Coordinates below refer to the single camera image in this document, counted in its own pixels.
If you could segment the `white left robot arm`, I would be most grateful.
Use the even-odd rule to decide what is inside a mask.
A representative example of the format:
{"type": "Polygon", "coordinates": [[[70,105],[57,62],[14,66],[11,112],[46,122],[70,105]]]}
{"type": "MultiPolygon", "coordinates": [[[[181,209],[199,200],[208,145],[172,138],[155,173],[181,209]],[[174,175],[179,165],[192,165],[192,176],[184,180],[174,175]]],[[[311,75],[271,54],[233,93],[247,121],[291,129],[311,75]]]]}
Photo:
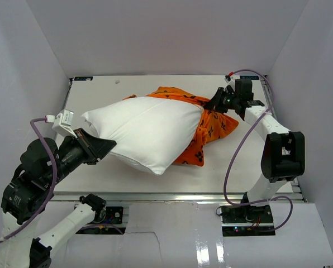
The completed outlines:
{"type": "Polygon", "coordinates": [[[80,165],[97,164],[116,145],[116,141],[94,137],[82,128],[66,136],[61,145],[51,138],[28,145],[3,192],[0,267],[49,267],[55,251],[76,232],[104,220],[105,200],[88,194],[50,231],[35,235],[40,215],[54,196],[53,187],[80,165]]]}

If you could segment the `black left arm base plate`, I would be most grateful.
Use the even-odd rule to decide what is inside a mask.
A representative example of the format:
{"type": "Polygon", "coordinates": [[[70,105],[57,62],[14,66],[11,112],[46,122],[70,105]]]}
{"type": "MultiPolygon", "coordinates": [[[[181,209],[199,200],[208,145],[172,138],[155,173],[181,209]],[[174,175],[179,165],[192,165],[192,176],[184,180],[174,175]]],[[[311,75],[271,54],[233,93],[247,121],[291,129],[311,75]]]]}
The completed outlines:
{"type": "Polygon", "coordinates": [[[105,207],[99,216],[93,221],[96,224],[121,224],[123,218],[123,207],[105,207]]]}

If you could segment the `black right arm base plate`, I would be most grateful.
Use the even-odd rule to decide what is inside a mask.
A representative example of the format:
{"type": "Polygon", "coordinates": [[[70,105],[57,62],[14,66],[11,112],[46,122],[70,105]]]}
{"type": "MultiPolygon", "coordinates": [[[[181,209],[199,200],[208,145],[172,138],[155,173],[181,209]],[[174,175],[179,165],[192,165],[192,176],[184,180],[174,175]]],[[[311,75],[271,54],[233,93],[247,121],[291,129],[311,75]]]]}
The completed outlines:
{"type": "Polygon", "coordinates": [[[230,206],[224,205],[216,209],[216,215],[221,217],[222,223],[250,223],[253,225],[265,223],[273,224],[273,216],[269,205],[230,206]]]}

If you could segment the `orange patterned pillowcase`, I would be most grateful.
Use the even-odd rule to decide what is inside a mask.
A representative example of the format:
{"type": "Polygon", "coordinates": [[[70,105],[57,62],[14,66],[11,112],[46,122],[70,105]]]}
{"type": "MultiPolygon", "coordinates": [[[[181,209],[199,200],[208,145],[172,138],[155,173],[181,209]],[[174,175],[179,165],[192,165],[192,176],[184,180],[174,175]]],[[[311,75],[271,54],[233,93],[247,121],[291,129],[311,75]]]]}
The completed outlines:
{"type": "MultiPolygon", "coordinates": [[[[176,87],[159,87],[148,97],[172,99],[203,107],[209,99],[188,93],[176,87]]],[[[177,165],[204,165],[204,146],[210,142],[225,138],[239,125],[232,117],[215,111],[204,110],[195,134],[183,153],[174,161],[177,165]]]]}

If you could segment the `white pillow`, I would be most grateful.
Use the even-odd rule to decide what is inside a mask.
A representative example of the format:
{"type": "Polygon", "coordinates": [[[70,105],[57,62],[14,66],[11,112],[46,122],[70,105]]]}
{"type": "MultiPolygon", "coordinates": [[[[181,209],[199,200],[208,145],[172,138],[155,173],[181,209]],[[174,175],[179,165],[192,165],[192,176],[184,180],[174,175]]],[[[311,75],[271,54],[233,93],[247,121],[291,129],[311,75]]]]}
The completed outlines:
{"type": "Polygon", "coordinates": [[[187,102],[136,97],[87,111],[93,136],[116,141],[111,155],[140,171],[162,175],[188,147],[203,108],[187,102]]]}

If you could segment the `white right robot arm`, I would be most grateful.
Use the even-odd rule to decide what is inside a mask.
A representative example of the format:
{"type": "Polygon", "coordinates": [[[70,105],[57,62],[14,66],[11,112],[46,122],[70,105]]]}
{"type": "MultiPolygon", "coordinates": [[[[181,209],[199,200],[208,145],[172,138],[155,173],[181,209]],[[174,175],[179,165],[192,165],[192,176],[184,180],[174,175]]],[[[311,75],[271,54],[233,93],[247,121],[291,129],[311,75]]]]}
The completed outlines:
{"type": "Polygon", "coordinates": [[[256,131],[264,141],[260,178],[239,204],[240,217],[251,223],[259,218],[259,207],[267,205],[284,184],[303,175],[305,136],[282,126],[262,101],[254,99],[250,79],[228,75],[225,80],[226,86],[218,88],[204,109],[217,113],[235,111],[251,126],[248,133],[256,131]]]}

